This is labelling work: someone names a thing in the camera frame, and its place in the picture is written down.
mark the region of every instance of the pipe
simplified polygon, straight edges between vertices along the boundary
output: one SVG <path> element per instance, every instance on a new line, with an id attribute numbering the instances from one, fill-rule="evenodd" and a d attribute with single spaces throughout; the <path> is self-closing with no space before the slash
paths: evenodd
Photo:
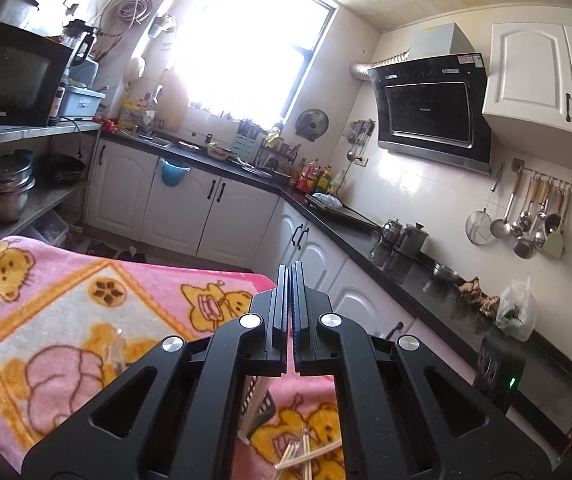
<path id="1" fill-rule="evenodd" d="M 351 74 L 357 79 L 363 79 L 364 81 L 370 81 L 368 77 L 368 70 L 371 68 L 377 68 L 380 66 L 392 65 L 393 63 L 401 63 L 408 60 L 408 53 L 410 49 L 396 56 L 389 57 L 378 63 L 351 63 L 350 71 Z"/>

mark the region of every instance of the blanket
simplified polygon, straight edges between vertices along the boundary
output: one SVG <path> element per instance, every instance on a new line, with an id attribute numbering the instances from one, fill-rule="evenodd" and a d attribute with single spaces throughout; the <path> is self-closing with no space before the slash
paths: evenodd
<path id="1" fill-rule="evenodd" d="M 27 451 L 167 335 L 211 335 L 274 284 L 258 274 L 176 269 L 71 253 L 30 238 L 0 242 L 0 452 Z M 269 384 L 275 415 L 237 441 L 233 478 L 270 479 L 304 426 L 311 446 L 340 438 L 332 378 L 288 373 Z M 341 449 L 313 462 L 316 480 L 344 478 Z M 284 478 L 301 478 L 289 471 Z"/>

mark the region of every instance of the bright window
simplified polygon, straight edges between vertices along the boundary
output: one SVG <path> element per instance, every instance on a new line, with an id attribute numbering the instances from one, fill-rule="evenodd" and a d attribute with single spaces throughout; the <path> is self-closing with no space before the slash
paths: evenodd
<path id="1" fill-rule="evenodd" d="M 212 0 L 179 38 L 191 101 L 269 128 L 288 112 L 332 11 L 319 0 Z"/>

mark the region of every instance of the microwave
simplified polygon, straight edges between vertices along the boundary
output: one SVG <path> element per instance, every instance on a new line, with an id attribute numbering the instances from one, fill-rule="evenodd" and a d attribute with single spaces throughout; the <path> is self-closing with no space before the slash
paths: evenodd
<path id="1" fill-rule="evenodd" d="M 381 148 L 490 173 L 492 132 L 482 116 L 481 54 L 413 59 L 373 68 L 368 75 Z"/>
<path id="2" fill-rule="evenodd" d="M 72 50 L 0 22 L 0 126 L 47 126 Z"/>

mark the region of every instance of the orange border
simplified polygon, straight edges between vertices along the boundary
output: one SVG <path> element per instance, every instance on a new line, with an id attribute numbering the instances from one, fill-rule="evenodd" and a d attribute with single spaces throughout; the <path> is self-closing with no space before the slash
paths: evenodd
<path id="1" fill-rule="evenodd" d="M 0 320 L 0 342 L 10 336 L 18 327 L 24 325 L 27 321 L 35 317 L 39 312 L 50 306 L 54 300 L 63 296 L 66 292 L 78 286 L 83 281 L 97 274 L 100 270 L 111 267 L 115 272 L 128 284 L 131 290 L 136 293 L 142 302 L 157 314 L 163 321 L 175 330 L 186 340 L 196 339 L 197 336 L 186 329 L 184 325 L 178 322 L 174 317 L 165 311 L 153 298 L 148 294 L 139 283 L 113 260 L 100 260 L 92 263 L 82 269 L 76 270 L 68 274 L 61 282 L 47 288 L 40 293 L 33 301 L 25 304 L 9 316 Z M 26 427 L 22 418 L 19 407 L 16 405 L 12 396 L 6 389 L 2 378 L 0 377 L 0 412 L 8 423 L 12 433 L 15 434 L 19 444 L 24 450 L 29 450 L 39 439 L 39 435 L 35 434 L 30 428 Z"/>

